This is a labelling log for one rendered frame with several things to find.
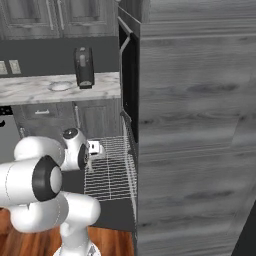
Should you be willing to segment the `dark oven door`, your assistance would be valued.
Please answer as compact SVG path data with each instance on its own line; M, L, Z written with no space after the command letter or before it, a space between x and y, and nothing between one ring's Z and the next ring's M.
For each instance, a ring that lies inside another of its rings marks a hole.
M85 172L69 171L63 173L62 189L78 194L84 193ZM135 221L130 197L119 200L100 201L101 214L95 227L133 232Z

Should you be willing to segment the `grey wall cupboard door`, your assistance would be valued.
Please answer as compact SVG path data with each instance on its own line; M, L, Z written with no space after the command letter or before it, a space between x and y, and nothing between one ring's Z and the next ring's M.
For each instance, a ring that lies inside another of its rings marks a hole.
M6 40L59 37L54 0L49 0L54 30L51 31L45 0L0 0L0 33Z
M117 35L116 0L61 0L63 36L100 37Z

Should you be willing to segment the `grey base cupboard door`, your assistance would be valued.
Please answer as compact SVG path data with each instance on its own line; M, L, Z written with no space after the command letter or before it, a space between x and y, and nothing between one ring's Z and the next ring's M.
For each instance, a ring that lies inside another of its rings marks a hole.
M69 119L32 119L21 121L19 125L29 136L44 136L63 142L63 131L75 127L75 122Z
M75 101L75 105L79 108L80 129L88 139L123 134L120 98Z

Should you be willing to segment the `black coffee machine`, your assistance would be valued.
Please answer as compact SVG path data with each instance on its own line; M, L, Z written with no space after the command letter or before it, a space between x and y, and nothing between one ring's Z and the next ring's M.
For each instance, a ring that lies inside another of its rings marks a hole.
M91 89L95 84L92 48L75 48L73 58L78 87L80 89Z

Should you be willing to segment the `white plate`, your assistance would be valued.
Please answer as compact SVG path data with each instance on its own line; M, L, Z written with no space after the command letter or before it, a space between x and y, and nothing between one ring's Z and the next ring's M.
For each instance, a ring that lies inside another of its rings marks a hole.
M51 91L66 91L72 87L72 83L69 81L52 82L48 89Z

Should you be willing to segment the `grey wooden tall cabinet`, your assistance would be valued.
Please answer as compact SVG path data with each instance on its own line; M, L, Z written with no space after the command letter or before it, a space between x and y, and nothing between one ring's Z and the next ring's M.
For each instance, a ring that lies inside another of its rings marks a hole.
M256 256L256 0L117 0L139 44L138 256Z

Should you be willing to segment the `grey drawer front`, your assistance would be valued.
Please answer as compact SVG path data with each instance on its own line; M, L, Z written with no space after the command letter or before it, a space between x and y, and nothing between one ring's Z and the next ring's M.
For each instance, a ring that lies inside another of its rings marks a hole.
M48 115L35 115L37 110L49 110ZM32 120L39 118L59 118L59 119L74 119L73 104L71 102L57 102L57 103L39 103L20 105L16 110L16 115L21 118Z

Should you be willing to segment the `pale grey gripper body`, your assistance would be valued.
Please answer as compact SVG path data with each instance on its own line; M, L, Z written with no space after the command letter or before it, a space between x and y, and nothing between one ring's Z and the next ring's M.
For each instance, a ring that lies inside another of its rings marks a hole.
M94 160L104 159L106 157L106 151L102 145L91 145L89 148L89 155L87 161L87 169L89 172L93 172L92 163Z

